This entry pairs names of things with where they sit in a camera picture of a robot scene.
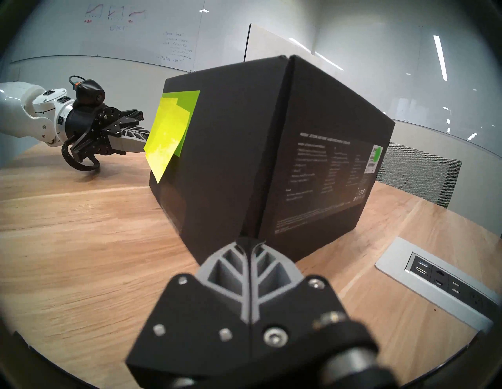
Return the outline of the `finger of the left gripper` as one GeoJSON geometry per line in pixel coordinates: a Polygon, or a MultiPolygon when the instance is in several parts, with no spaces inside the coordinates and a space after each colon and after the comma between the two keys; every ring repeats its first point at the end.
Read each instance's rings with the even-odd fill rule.
{"type": "Polygon", "coordinates": [[[138,139],[136,137],[121,136],[114,137],[111,136],[111,150],[115,154],[126,154],[126,153],[144,153],[144,147],[146,140],[138,139]]]}
{"type": "Polygon", "coordinates": [[[121,137],[130,137],[135,139],[148,139],[150,131],[137,125],[120,128],[121,137]]]}

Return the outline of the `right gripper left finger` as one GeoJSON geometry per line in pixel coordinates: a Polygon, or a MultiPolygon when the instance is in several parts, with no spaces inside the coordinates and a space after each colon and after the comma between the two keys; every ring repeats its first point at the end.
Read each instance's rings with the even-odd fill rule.
{"type": "Polygon", "coordinates": [[[126,358],[135,380],[206,380],[249,361],[248,243],[170,279],[126,358]]]}

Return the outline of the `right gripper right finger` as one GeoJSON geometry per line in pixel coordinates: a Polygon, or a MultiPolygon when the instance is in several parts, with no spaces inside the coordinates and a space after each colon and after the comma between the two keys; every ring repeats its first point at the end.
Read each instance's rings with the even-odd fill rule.
{"type": "Polygon", "coordinates": [[[267,363],[376,363],[377,345],[351,320],[327,279],[303,276],[264,241],[249,239],[249,355],[267,363]]]}

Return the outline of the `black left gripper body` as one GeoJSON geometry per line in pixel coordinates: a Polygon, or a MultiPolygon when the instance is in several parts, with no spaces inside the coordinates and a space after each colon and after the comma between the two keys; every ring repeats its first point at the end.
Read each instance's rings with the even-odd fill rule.
{"type": "Polygon", "coordinates": [[[137,109],[121,111],[106,105],[72,109],[65,118],[65,159],[68,162],[85,159],[97,162],[96,155],[115,154],[111,150],[111,136],[121,137],[121,127],[140,126],[143,119],[143,112],[137,109]]]}

